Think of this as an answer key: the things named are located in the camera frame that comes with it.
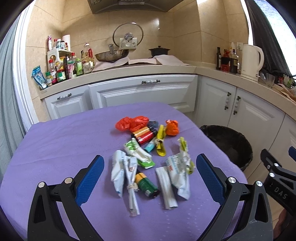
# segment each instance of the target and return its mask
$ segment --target range hood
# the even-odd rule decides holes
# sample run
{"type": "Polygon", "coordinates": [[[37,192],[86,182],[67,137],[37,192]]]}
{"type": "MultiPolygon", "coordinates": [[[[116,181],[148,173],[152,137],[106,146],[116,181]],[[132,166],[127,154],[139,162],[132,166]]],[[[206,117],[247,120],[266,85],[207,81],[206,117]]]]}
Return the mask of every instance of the range hood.
{"type": "Polygon", "coordinates": [[[88,0],[92,13],[116,10],[154,10],[167,12],[183,0],[88,0]]]}

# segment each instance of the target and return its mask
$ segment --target metal screw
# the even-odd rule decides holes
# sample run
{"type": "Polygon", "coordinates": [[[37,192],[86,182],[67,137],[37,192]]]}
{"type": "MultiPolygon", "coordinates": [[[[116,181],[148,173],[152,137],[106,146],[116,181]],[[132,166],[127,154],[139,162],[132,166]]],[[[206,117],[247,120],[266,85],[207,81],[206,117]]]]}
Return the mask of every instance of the metal screw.
{"type": "Polygon", "coordinates": [[[69,183],[71,183],[72,182],[72,178],[71,177],[67,177],[66,179],[65,179],[65,183],[67,183],[67,184],[69,184],[69,183]]]}
{"type": "Polygon", "coordinates": [[[44,187],[44,185],[45,185],[44,182],[40,182],[40,183],[38,184],[38,187],[42,188],[42,187],[44,187]]]}
{"type": "Polygon", "coordinates": [[[256,182],[256,185],[259,186],[259,187],[262,187],[262,182],[257,181],[257,182],[256,182]]]}
{"type": "Polygon", "coordinates": [[[235,183],[236,182],[236,179],[234,177],[230,177],[230,178],[228,178],[228,181],[230,183],[235,183]]]}

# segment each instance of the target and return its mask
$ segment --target paper towel roll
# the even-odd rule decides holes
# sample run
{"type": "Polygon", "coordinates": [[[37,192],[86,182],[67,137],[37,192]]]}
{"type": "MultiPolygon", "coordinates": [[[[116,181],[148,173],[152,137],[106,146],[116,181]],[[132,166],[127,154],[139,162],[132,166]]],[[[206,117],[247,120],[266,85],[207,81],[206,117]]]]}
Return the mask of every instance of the paper towel roll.
{"type": "Polygon", "coordinates": [[[65,41],[65,43],[68,44],[68,50],[71,51],[70,35],[67,34],[67,35],[63,36],[63,40],[65,41]]]}

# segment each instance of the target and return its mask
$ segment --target green battery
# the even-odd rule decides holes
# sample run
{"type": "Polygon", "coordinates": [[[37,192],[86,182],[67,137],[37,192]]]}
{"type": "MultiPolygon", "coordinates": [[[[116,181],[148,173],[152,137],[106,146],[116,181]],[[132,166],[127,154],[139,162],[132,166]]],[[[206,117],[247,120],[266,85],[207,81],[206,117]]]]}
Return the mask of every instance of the green battery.
{"type": "Polygon", "coordinates": [[[147,197],[155,198],[160,193],[157,186],[155,186],[142,172],[137,172],[135,183],[137,183],[139,189],[144,192],[147,197]]]}

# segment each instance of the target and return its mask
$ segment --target blue gripper pad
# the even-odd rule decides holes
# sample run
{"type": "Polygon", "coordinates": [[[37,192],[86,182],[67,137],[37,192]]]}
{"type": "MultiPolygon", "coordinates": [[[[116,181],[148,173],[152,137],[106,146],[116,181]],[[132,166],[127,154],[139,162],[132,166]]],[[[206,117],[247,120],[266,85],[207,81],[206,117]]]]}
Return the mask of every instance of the blue gripper pad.
{"type": "Polygon", "coordinates": [[[225,201],[224,186],[201,154],[196,158],[196,168],[205,182],[213,200],[222,205],[225,201]]]}
{"type": "Polygon", "coordinates": [[[94,186],[104,170],[104,158],[99,156],[89,171],[85,174],[76,189],[76,203],[80,207],[89,199],[94,186]]]}
{"type": "Polygon", "coordinates": [[[289,156],[292,157],[294,161],[296,161],[296,149],[292,146],[289,148],[289,156]]]}

